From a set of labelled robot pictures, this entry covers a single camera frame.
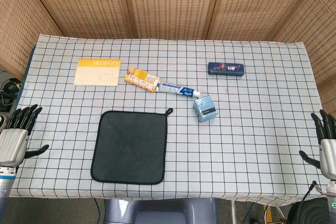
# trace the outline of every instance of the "grid pattern tablecloth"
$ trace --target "grid pattern tablecloth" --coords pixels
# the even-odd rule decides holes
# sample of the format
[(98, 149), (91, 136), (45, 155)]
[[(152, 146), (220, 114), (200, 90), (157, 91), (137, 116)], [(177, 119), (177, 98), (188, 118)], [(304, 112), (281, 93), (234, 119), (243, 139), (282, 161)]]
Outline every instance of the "grid pattern tablecloth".
[[(80, 58), (120, 58), (117, 87), (74, 86)], [(245, 65), (242, 77), (210, 76), (208, 62)], [(193, 98), (149, 93), (124, 81), (132, 66), (210, 94), (219, 114), (198, 123)], [(41, 35), (18, 106), (40, 104), (12, 196), (163, 199), (219, 197), (286, 205), (312, 180), (326, 184), (299, 150), (318, 159), (311, 112), (321, 108), (302, 43), (77, 39)], [(99, 183), (90, 166), (100, 115), (107, 110), (174, 112), (168, 117), (164, 181)]]

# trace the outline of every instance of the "dark blue box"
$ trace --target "dark blue box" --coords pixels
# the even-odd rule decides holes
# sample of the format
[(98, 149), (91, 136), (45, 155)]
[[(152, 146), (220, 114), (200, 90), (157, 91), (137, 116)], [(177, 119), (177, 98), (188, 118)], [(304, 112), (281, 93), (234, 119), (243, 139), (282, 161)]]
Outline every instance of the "dark blue box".
[(243, 76), (244, 65), (237, 63), (209, 62), (208, 73), (219, 74), (222, 76)]

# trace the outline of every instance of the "woven panel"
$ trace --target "woven panel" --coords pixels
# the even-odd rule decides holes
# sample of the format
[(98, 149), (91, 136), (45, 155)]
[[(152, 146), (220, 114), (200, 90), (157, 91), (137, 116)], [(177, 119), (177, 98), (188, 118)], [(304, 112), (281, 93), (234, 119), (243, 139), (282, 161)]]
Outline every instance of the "woven panel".
[(61, 35), (35, 0), (0, 0), (0, 64), (22, 78), (40, 33)]
[(336, 85), (320, 94), (322, 107), (336, 117)]
[(65, 35), (129, 38), (120, 0), (42, 0)]
[(276, 41), (303, 41), (316, 83), (336, 74), (336, 0), (305, 0)]
[(292, 0), (220, 0), (208, 39), (266, 40)]
[(131, 0), (140, 38), (200, 39), (210, 0)]

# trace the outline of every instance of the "pot holder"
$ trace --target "pot holder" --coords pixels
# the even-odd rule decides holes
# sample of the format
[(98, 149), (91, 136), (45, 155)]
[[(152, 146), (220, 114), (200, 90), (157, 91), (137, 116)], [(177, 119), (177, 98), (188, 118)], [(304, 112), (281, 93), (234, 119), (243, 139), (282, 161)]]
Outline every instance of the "pot holder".
[(91, 177), (99, 182), (154, 185), (164, 178), (167, 116), (107, 111), (99, 122)]

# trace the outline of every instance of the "floor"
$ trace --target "floor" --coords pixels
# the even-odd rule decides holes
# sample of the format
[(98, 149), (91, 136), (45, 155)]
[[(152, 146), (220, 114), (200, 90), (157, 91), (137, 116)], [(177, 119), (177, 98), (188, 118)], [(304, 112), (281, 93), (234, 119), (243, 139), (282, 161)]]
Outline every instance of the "floor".
[[(12, 76), (7, 72), (0, 70), (0, 86)], [(103, 223), (104, 201), (97, 199), (101, 218), (99, 223)], [(250, 208), (250, 202), (237, 202), (236, 215), (237, 223), (243, 223), (243, 219)], [(217, 200), (218, 223), (231, 223), (231, 206), (228, 200)], [(283, 207), (285, 215), (288, 213), (290, 206)], [(279, 220), (279, 215), (275, 210), (272, 211), (274, 220)], [(262, 221), (264, 210), (262, 205), (255, 204), (250, 213), (250, 219)], [(1, 223), (6, 224), (39, 224), (39, 223), (61, 223), (61, 224), (91, 224), (97, 223), (98, 209), (93, 199), (41, 199), (41, 198), (10, 198), (6, 207), (5, 214)]]

